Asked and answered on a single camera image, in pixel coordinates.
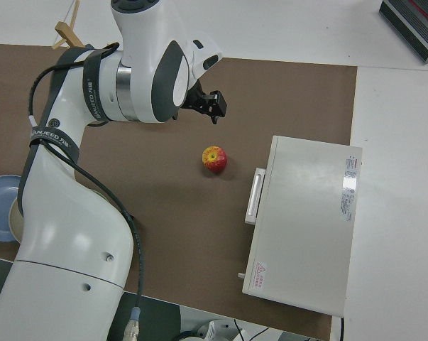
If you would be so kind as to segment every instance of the red apple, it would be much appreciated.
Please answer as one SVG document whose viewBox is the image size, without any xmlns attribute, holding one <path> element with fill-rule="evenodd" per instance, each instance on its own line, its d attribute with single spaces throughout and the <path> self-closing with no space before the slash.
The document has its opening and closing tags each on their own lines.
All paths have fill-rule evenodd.
<svg viewBox="0 0 428 341">
<path fill-rule="evenodd" d="M 210 146 L 202 152 L 202 163 L 213 173 L 220 173 L 226 167 L 226 162 L 228 158 L 220 147 Z"/>
</svg>

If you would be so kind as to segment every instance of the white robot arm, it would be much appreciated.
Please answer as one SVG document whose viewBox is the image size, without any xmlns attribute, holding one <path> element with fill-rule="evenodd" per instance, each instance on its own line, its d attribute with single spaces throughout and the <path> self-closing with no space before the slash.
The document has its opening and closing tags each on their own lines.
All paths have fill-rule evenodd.
<svg viewBox="0 0 428 341">
<path fill-rule="evenodd" d="M 164 122 L 180 107 L 214 123 L 225 115 L 221 93 L 203 93 L 198 80 L 221 53 L 208 37 L 187 35 L 175 1 L 112 0 L 111 7 L 124 51 L 71 48 L 51 69 L 18 192 L 24 233 L 0 295 L 0 341 L 108 335 L 131 263 L 132 224 L 122 206 L 75 180 L 86 125 Z M 136 340 L 138 313 L 125 340 Z"/>
</svg>

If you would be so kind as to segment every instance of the plate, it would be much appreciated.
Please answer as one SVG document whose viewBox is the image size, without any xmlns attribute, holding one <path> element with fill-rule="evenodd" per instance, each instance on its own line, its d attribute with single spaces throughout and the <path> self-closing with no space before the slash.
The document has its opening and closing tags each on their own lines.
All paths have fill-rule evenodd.
<svg viewBox="0 0 428 341">
<path fill-rule="evenodd" d="M 0 242 L 15 240 L 9 229 L 9 211 L 13 201 L 18 196 L 20 176 L 0 176 Z"/>
</svg>

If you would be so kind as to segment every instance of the brown table surface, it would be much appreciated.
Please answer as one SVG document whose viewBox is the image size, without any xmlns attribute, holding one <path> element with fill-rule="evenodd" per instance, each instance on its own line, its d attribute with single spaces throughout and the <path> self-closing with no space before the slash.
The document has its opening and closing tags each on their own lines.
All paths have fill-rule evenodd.
<svg viewBox="0 0 428 341">
<path fill-rule="evenodd" d="M 21 174 L 28 153 L 28 91 L 62 50 L 0 45 L 0 175 Z M 79 164 L 109 186 L 140 222 L 146 296 L 328 340 L 331 317 L 242 294 L 253 227 L 244 224 L 256 167 L 266 167 L 273 135 L 349 144 L 356 68 L 225 59 L 202 78 L 221 90 L 228 112 L 215 126 L 180 111 L 165 124 L 87 128 Z M 35 112 L 43 108 L 45 81 Z M 221 175 L 202 151 L 228 153 Z M 80 176 L 81 183 L 93 188 Z M 13 260 L 17 243 L 0 243 Z M 135 291 L 133 260 L 126 290 Z"/>
</svg>

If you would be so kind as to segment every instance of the cable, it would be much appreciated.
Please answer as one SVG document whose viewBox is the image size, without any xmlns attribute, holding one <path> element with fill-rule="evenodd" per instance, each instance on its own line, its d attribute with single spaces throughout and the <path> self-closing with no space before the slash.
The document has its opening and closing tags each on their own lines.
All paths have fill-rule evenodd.
<svg viewBox="0 0 428 341">
<path fill-rule="evenodd" d="M 253 337 L 250 339 L 250 341 L 251 341 L 251 340 L 253 340 L 255 337 L 257 337 L 257 336 L 259 336 L 259 335 L 263 334 L 264 332 L 267 332 L 268 330 L 269 330 L 269 327 L 267 327 L 266 329 L 264 329 L 262 332 L 259 332 L 258 334 L 255 334 L 255 336 L 253 336 Z"/>
<path fill-rule="evenodd" d="M 239 329 L 239 326 L 237 325 L 237 321 L 236 321 L 236 319 L 234 319 L 234 325 L 236 325 L 237 331 L 239 332 L 239 335 L 241 336 L 242 341 L 245 341 L 245 340 L 243 339 L 242 332 L 241 332 L 241 330 Z M 268 330 L 269 330 L 269 327 L 267 327 L 267 328 L 266 328 L 266 329 L 264 329 L 264 330 L 261 330 L 258 334 L 255 334 L 255 335 L 254 335 L 254 336 L 253 336 L 249 341 L 253 340 L 254 338 L 258 337 L 259 335 L 263 334 L 264 332 L 267 332 Z"/>
<path fill-rule="evenodd" d="M 344 318 L 341 318 L 340 341 L 343 341 L 344 336 Z"/>
<path fill-rule="evenodd" d="M 87 126 L 92 126 L 94 128 L 98 128 L 99 126 L 104 126 L 105 124 L 107 124 L 109 121 L 103 121 L 101 123 L 89 123 Z"/>
<path fill-rule="evenodd" d="M 245 341 L 245 340 L 243 339 L 242 332 L 241 332 L 241 330 L 239 329 L 239 326 L 237 325 L 237 321 L 236 321 L 236 319 L 234 319 L 234 324 L 236 325 L 237 331 L 239 332 L 239 335 L 241 336 L 242 341 Z"/>
<path fill-rule="evenodd" d="M 39 139 L 39 142 L 44 145 L 44 147 L 54 156 L 59 158 L 62 162 L 66 163 L 73 169 L 75 169 L 78 173 L 92 181 L 95 185 L 97 185 L 100 189 L 102 189 L 110 198 L 114 201 L 114 203 L 119 208 L 119 212 L 122 214 L 122 217 L 127 221 L 128 226 L 130 227 L 130 230 L 132 232 L 133 238 L 136 243 L 136 251 L 138 253 L 138 268 L 139 268 L 139 275 L 138 275 L 138 291 L 136 294 L 136 302 L 135 306 L 138 307 L 140 304 L 141 296 L 143 295 L 143 279 L 144 279 L 144 258 L 143 258 L 143 250 L 141 247 L 141 239 L 140 235 L 138 233 L 138 229 L 135 226 L 135 223 L 133 222 L 133 218 L 128 213 L 127 209 L 125 208 L 124 204 L 115 196 L 114 193 L 110 191 L 103 183 L 101 183 L 99 180 L 97 180 L 93 175 L 85 171 L 83 168 L 78 166 L 73 160 L 70 158 L 67 158 L 63 156 L 61 153 L 56 151 L 47 141 Z"/>
<path fill-rule="evenodd" d="M 116 52 L 116 50 L 119 47 L 119 43 L 112 43 L 109 44 L 107 46 L 104 47 L 104 49 L 106 51 L 104 51 L 101 54 L 101 58 L 106 58 L 109 55 L 113 54 Z M 69 69 L 76 69 L 78 67 L 82 67 L 84 65 L 84 61 L 81 60 L 79 62 L 73 62 L 73 63 L 68 63 L 68 64 L 59 64 L 59 65 L 53 65 L 47 69 L 44 69 L 44 71 L 42 71 L 39 76 L 37 76 L 37 78 L 34 80 L 34 83 L 32 84 L 31 87 L 31 91 L 29 92 L 29 98 L 28 98 L 28 115 L 29 116 L 33 116 L 33 101 L 34 101 L 34 94 L 35 91 L 37 90 L 37 86 L 38 83 L 40 83 L 40 81 L 50 72 L 52 71 L 60 71 L 60 70 L 69 70 Z"/>
</svg>

